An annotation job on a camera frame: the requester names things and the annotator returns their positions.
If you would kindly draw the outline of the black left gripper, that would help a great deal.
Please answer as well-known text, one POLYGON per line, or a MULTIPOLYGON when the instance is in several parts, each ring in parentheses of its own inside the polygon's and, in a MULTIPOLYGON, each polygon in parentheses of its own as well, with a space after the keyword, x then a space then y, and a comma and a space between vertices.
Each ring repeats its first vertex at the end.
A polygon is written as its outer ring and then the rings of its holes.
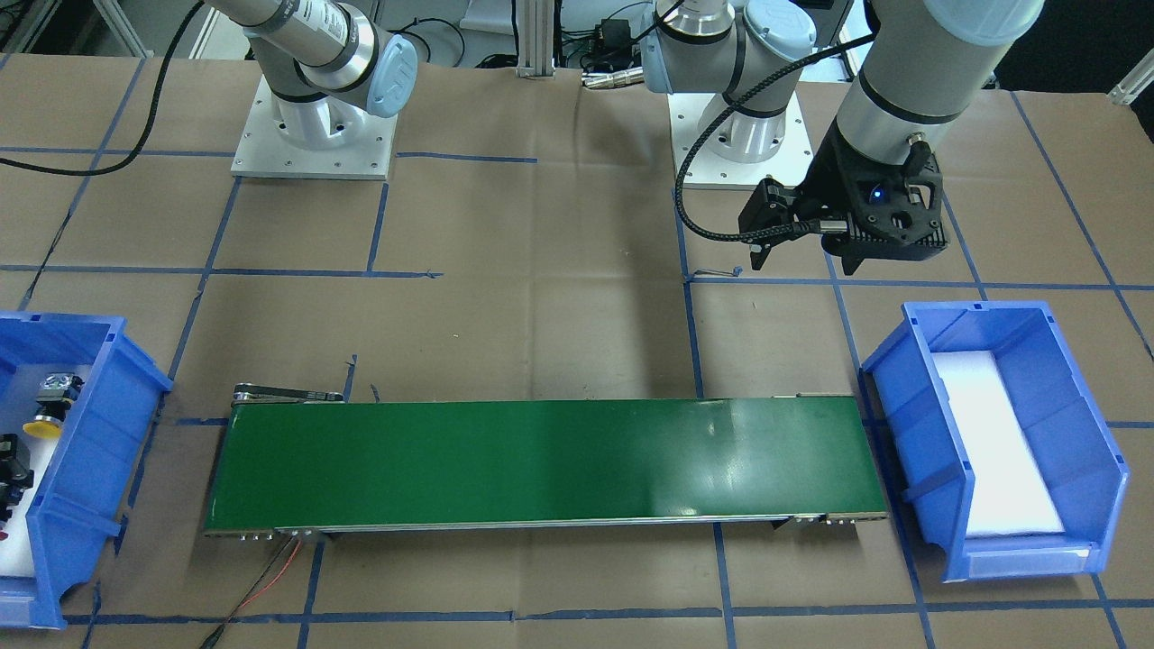
POLYGON ((894 164, 855 151, 831 127, 804 180, 784 187, 767 176, 739 214, 749 234, 750 268, 760 271, 771 251, 803 234, 841 259, 845 277, 865 260, 926 261, 947 249, 941 221, 941 171, 922 133, 899 147, 894 164))

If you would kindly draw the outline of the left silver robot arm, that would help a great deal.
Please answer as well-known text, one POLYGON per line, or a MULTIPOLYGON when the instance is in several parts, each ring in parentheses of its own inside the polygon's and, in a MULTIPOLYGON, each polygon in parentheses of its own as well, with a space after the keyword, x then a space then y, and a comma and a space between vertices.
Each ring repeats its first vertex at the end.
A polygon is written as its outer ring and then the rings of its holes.
POLYGON ((865 260, 924 261, 947 249, 936 151, 1007 50, 1040 17, 1040 1, 870 1, 870 32, 816 49, 814 21, 790 1, 653 1, 640 33, 642 69, 653 92, 710 94, 674 181, 683 227, 751 249, 754 270, 770 251, 805 234, 854 274, 865 260), (736 233, 700 226, 684 204, 698 152, 737 163, 766 161, 760 127, 779 130, 802 72, 868 46, 811 164, 795 187, 755 185, 736 233))

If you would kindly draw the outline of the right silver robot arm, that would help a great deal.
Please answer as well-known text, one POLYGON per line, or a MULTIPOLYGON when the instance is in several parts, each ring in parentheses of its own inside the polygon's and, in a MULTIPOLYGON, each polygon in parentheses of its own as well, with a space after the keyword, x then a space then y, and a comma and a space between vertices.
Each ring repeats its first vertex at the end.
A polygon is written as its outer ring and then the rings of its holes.
POLYGON ((362 9, 335 1, 210 1, 243 29, 273 97, 283 140, 305 151, 353 142, 367 115, 395 118, 415 90, 419 54, 362 9))

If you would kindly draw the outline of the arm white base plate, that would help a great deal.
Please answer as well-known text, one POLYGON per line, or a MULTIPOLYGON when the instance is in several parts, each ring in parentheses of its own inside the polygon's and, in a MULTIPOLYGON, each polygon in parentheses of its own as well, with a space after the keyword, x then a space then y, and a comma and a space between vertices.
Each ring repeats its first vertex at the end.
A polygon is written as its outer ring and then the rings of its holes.
MULTIPOLYGON (((710 119, 726 107, 718 94, 674 94, 668 97, 674 167, 710 119)), ((754 189, 771 176, 784 187, 804 180, 812 161, 811 140, 796 95, 782 114, 770 118, 732 114, 696 152, 683 185, 695 189, 754 189)))
POLYGON ((285 100, 260 79, 231 172, 261 179, 385 181, 396 126, 395 115, 366 114, 331 97, 285 100))

